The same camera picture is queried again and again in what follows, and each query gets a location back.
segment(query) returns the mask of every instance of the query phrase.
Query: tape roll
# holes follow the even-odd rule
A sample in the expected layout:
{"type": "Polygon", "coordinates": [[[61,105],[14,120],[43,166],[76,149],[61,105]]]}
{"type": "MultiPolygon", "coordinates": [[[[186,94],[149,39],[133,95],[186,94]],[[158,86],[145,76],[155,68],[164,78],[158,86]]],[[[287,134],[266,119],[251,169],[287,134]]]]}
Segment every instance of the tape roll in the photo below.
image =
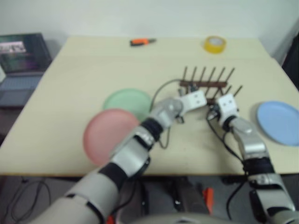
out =
{"type": "Polygon", "coordinates": [[[218,54],[221,53],[226,46],[226,41],[219,36],[209,36],[206,41],[204,48],[207,52],[218,54]]]}

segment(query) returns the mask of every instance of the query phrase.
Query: white wall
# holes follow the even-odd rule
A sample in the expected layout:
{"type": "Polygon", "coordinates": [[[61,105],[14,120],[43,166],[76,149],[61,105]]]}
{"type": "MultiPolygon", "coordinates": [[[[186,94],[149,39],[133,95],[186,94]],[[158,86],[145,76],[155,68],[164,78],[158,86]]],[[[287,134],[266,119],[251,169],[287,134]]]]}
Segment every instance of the white wall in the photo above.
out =
{"type": "Polygon", "coordinates": [[[281,61],[299,0],[0,0],[0,34],[42,32],[52,55],[69,35],[257,37],[281,61]]]}

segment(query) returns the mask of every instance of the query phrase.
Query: wire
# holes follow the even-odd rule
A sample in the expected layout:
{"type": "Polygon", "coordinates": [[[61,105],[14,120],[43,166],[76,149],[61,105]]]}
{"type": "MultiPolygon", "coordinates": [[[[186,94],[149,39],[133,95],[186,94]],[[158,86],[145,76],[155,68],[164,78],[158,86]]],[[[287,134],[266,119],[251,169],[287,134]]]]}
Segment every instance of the wire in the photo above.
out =
{"type": "Polygon", "coordinates": [[[22,179],[22,180],[21,180],[21,182],[20,182],[20,184],[19,184],[17,190],[15,191],[15,193],[14,193],[12,199],[10,200],[10,202],[8,203],[8,205],[7,205],[6,209],[5,209],[5,213],[4,213],[3,217],[2,217],[1,220],[0,220],[0,224],[4,224],[4,223],[5,223],[5,220],[6,220],[6,217],[7,217],[7,215],[8,215],[8,211],[9,211],[9,207],[10,207],[11,203],[14,201],[15,197],[16,197],[17,194],[19,193],[19,191],[20,191],[22,185],[25,183],[25,179],[24,179],[22,176],[21,176],[21,179],[22,179]]]}
{"type": "Polygon", "coordinates": [[[153,96],[153,98],[152,98],[152,100],[151,100],[149,111],[151,111],[151,110],[153,109],[153,106],[154,106],[154,103],[155,103],[155,100],[156,100],[157,95],[159,94],[159,92],[160,92],[165,86],[167,86],[167,85],[170,84],[170,83],[180,82],[180,81],[181,81],[181,79],[178,79],[178,78],[177,78],[177,79],[172,79],[172,80],[170,80],[170,81],[164,83],[163,85],[161,85],[161,86],[159,87],[159,89],[157,89],[157,91],[155,92],[155,94],[154,94],[154,96],[153,96]]]}
{"type": "Polygon", "coordinates": [[[136,185],[137,185],[137,181],[134,182],[133,185],[133,189],[131,192],[130,197],[127,199],[126,202],[124,202],[123,204],[120,204],[119,206],[117,206],[115,209],[112,210],[111,215],[114,215],[116,212],[118,212],[118,210],[122,209],[123,207],[127,206],[133,199],[135,191],[136,191],[136,185]]]}
{"type": "MultiPolygon", "coordinates": [[[[157,95],[159,94],[159,92],[160,92],[165,86],[167,86],[167,85],[169,85],[169,84],[171,84],[171,83],[174,83],[174,82],[180,82],[180,81],[181,81],[181,79],[172,79],[172,80],[170,80],[170,81],[164,83],[163,85],[161,85],[161,86],[157,89],[157,91],[155,92],[155,94],[154,94],[154,96],[153,96],[153,98],[152,98],[152,100],[151,100],[149,111],[151,111],[151,110],[153,109],[155,100],[156,100],[156,98],[157,98],[157,95]]],[[[162,143],[161,140],[159,140],[158,142],[159,142],[159,145],[160,145],[161,148],[163,148],[163,149],[167,149],[167,147],[168,147],[168,145],[169,145],[169,141],[170,141],[170,128],[168,128],[168,130],[167,130],[167,134],[166,134],[166,143],[165,143],[165,145],[162,143]]]]}
{"type": "Polygon", "coordinates": [[[23,177],[21,177],[21,179],[22,179],[22,181],[21,181],[20,185],[18,186],[16,192],[14,193],[14,195],[13,195],[13,197],[12,197],[10,203],[7,205],[5,214],[3,215],[3,217],[2,217],[1,220],[0,220],[0,223],[1,223],[1,224],[4,224],[4,223],[5,223],[5,220],[6,220],[7,215],[8,215],[9,207],[10,207],[11,204],[12,204],[12,208],[11,208],[11,218],[12,218],[12,220],[15,222],[15,224],[17,224],[17,223],[19,223],[19,222],[21,222],[21,221],[24,221],[24,220],[26,220],[26,219],[28,219],[28,218],[31,216],[31,214],[32,214],[32,212],[33,212],[33,210],[34,210],[34,208],[35,208],[35,206],[36,206],[38,197],[39,197],[39,195],[40,195],[40,192],[41,192],[43,186],[45,186],[46,189],[47,189],[48,197],[49,197],[49,205],[51,205],[51,202],[52,202],[52,201],[51,201],[51,192],[50,192],[50,188],[49,188],[49,186],[45,183],[44,179],[42,179],[42,180],[40,180],[40,181],[34,181],[34,182],[31,182],[31,183],[28,183],[27,186],[26,186],[25,188],[23,188],[23,190],[20,192],[20,190],[21,190],[23,184],[25,184],[25,183],[28,182],[28,180],[24,179],[23,177]],[[21,216],[18,217],[17,214],[16,214],[16,211],[15,211],[18,202],[20,201],[20,199],[22,198],[22,196],[24,195],[24,193],[26,192],[26,190],[27,190],[30,186],[32,186],[32,185],[34,185],[34,184],[37,184],[37,183],[38,183],[38,185],[37,185],[37,188],[36,188],[36,195],[35,195],[35,198],[34,198],[33,203],[31,204],[30,208],[29,208],[24,214],[22,214],[21,216]]]}
{"type": "Polygon", "coordinates": [[[213,131],[213,133],[223,143],[223,145],[226,148],[226,150],[230,154],[232,154],[235,158],[237,158],[241,163],[243,163],[243,160],[225,143],[225,137],[226,137],[226,135],[227,135],[228,132],[224,133],[223,137],[221,138],[220,135],[216,132],[215,128],[212,126],[210,119],[208,119],[209,113],[210,113],[210,111],[206,114],[206,121],[209,124],[209,126],[210,126],[211,130],[213,131]]]}
{"type": "Polygon", "coordinates": [[[232,201],[233,197],[238,193],[238,191],[243,187],[243,185],[245,184],[246,181],[243,181],[239,184],[239,186],[232,192],[232,194],[229,196],[227,202],[226,202],[226,212],[228,214],[228,218],[230,220],[232,220],[232,217],[230,215],[230,211],[229,211],[229,205],[230,202],[232,201]]]}
{"type": "Polygon", "coordinates": [[[49,186],[44,182],[44,180],[41,180],[41,181],[34,181],[34,182],[31,182],[29,183],[19,194],[19,196],[17,197],[17,199],[15,200],[15,202],[13,203],[13,206],[11,208],[11,217],[12,219],[15,221],[15,223],[19,223],[21,221],[24,221],[26,219],[28,219],[32,212],[34,211],[34,208],[36,206],[36,203],[37,203],[37,200],[38,200],[38,197],[40,195],[40,192],[43,188],[43,186],[46,187],[47,189],[47,192],[48,192],[48,197],[49,197],[49,205],[51,205],[51,192],[50,192],[50,188],[49,186]],[[36,188],[36,195],[34,197],[34,200],[33,200],[33,203],[31,204],[30,208],[24,213],[22,214],[21,216],[17,216],[16,214],[16,207],[17,207],[17,204],[18,202],[20,201],[20,199],[22,198],[22,196],[24,195],[24,193],[26,192],[26,190],[34,185],[34,184],[38,184],[37,185],[37,188],[36,188]]]}
{"type": "Polygon", "coordinates": [[[158,140],[160,147],[163,149],[167,149],[167,147],[169,145],[169,140],[170,140],[170,128],[168,128],[168,130],[167,130],[165,145],[163,145],[161,140],[158,140]]]}

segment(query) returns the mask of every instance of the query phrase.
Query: orange object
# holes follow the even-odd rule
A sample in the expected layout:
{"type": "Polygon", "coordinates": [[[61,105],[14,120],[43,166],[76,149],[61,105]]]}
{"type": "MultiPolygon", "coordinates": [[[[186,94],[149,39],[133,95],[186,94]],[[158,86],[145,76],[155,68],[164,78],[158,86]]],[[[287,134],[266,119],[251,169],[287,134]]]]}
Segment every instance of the orange object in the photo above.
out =
{"type": "Polygon", "coordinates": [[[134,46],[141,46],[141,45],[153,43],[155,41],[156,41],[156,39],[147,39],[147,38],[133,39],[130,41],[130,44],[132,47],[134,47],[134,46]]]}
{"type": "Polygon", "coordinates": [[[115,224],[115,221],[112,216],[108,217],[106,224],[115,224]]]}
{"type": "Polygon", "coordinates": [[[207,209],[209,209],[210,214],[213,212],[213,205],[214,205],[214,190],[213,188],[207,188],[202,191],[204,196],[207,209]]]}

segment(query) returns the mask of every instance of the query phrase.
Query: table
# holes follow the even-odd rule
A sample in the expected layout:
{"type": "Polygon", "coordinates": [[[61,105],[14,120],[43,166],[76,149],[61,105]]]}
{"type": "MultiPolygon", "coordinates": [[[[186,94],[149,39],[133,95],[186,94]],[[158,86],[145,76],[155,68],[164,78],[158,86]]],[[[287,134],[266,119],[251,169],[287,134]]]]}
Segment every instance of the table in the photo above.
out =
{"type": "MultiPolygon", "coordinates": [[[[150,96],[164,82],[188,77],[194,66],[206,66],[204,79],[216,66],[224,77],[233,67],[229,84],[240,115],[256,123],[257,106],[267,100],[284,101],[298,108],[298,92],[278,63],[269,57],[258,40],[228,39],[219,55],[205,52],[203,39],[161,38],[156,43],[129,47],[129,38],[75,36],[69,38],[48,68],[36,91],[21,112],[0,148],[0,173],[6,175],[78,176],[95,168],[86,157],[82,136],[88,121],[101,111],[114,91],[137,88],[150,96]]],[[[171,84],[157,100],[177,96],[171,84]]],[[[185,124],[174,124],[169,148],[158,144],[151,150],[147,175],[242,174],[239,161],[227,153],[208,128],[207,108],[186,114],[185,124]]],[[[299,150],[269,139],[265,141],[275,170],[299,172],[299,150]]],[[[238,152],[230,135],[227,142],[238,152]]]]}

